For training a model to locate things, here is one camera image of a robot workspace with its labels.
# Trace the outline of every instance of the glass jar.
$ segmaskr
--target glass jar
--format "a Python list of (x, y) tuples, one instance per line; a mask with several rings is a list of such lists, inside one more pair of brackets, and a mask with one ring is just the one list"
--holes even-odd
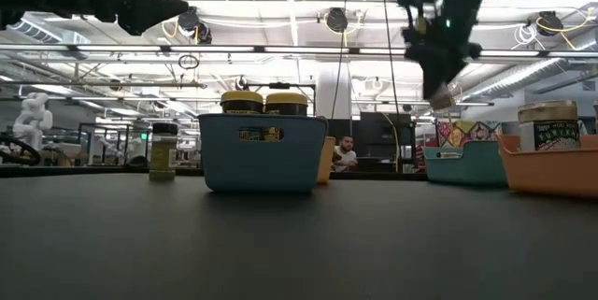
[(157, 122), (152, 127), (151, 160), (149, 180), (169, 181), (175, 179), (177, 159), (178, 126), (173, 123)]

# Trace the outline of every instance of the white label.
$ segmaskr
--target white label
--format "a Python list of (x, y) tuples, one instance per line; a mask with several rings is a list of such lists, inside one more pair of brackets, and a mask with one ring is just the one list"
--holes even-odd
[(170, 150), (168, 152), (168, 167), (173, 168), (177, 165), (177, 150)]

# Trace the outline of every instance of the ceiling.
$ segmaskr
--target ceiling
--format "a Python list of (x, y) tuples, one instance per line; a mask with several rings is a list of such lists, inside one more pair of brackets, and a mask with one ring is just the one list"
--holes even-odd
[[(201, 19), (209, 26), (213, 45), (283, 45), (296, 47), (339, 47), (341, 35), (327, 28), (321, 21), (330, 7), (346, 7), (349, 18), (349, 34), (345, 42), (349, 47), (388, 48), (387, 25), (391, 45), (400, 48), (405, 45), (401, 27), (406, 23), (406, 13), (395, 0), (186, 0), (199, 9)], [(479, 24), (474, 29), (471, 41), (480, 43), (487, 50), (570, 50), (563, 36), (544, 37), (535, 35), (530, 29), (522, 29), (528, 19), (534, 20), (539, 11), (554, 10), (562, 20), (563, 33), (570, 40), (592, 31), (595, 22), (594, 2), (597, 0), (484, 0), (478, 13)], [(388, 23), (385, 17), (388, 11)], [(31, 13), (27, 19), (51, 32), (72, 31), (89, 39), (90, 44), (108, 45), (186, 45), (190, 39), (176, 32), (176, 19), (165, 21), (150, 28), (142, 36), (129, 36), (115, 23), (103, 23), (94, 17), (75, 17), (72, 20), (58, 18), (49, 13)], [(13, 30), (0, 33), (4, 43), (39, 43), (31, 37)], [(124, 53), (116, 56), (106, 52), (92, 52), (88, 60), (65, 63), (58, 54), (22, 52), (20, 56), (31, 63), (43, 64), (56, 70), (55, 79), (72, 79), (84, 75), (83, 81), (173, 82), (184, 75), (183, 81), (196, 80), (206, 85), (205, 89), (161, 87), (160, 96), (218, 98), (224, 91), (235, 86), (235, 80), (243, 75), (251, 82), (269, 83), (314, 83), (320, 73), (318, 56), (298, 58), (297, 56), (272, 56), (263, 54), (201, 54), (200, 66), (185, 71), (177, 63), (177, 54), (167, 62), (163, 56), (145, 53)], [(114, 63), (116, 59), (134, 60), (146, 58), (151, 62)], [(325, 62), (337, 60), (329, 57)], [(361, 89), (364, 81), (378, 78), (386, 85), (392, 79), (390, 64), (386, 58), (379, 60), (351, 59), (347, 62), (354, 78), (353, 86)], [(466, 93), (484, 80), (491, 79), (509, 64), (470, 64), (455, 79), (451, 89), (455, 93)], [(394, 62), (394, 78), (397, 96), (405, 100), (420, 100), (422, 73), (416, 64)], [(40, 77), (51, 76), (50, 72), (38, 72)], [(113, 96), (135, 96), (130, 88), (109, 91), (107, 88), (87, 87), (86, 93)], [(392, 97), (392, 86), (383, 86), (379, 92), (363, 90), (353, 94), (355, 100)], [(148, 109), (145, 103), (131, 102), (128, 108)], [(216, 102), (198, 102), (188, 105), (195, 113), (216, 111)]]

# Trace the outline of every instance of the teal plastic basket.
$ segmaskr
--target teal plastic basket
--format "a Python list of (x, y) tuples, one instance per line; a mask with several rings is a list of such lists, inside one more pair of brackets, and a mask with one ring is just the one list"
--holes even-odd
[[(317, 187), (326, 120), (279, 115), (199, 116), (206, 185), (218, 192), (309, 192)], [(239, 130), (279, 127), (279, 141), (239, 138)]]
[[(461, 156), (442, 159), (441, 152)], [(423, 156), (430, 181), (479, 187), (507, 186), (496, 141), (468, 141), (462, 148), (424, 147)]]

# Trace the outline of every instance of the man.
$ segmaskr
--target man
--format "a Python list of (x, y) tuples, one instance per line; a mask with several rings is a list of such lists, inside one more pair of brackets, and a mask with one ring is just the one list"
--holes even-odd
[(347, 171), (357, 165), (357, 154), (353, 151), (353, 136), (343, 136), (339, 146), (335, 147), (335, 172)]

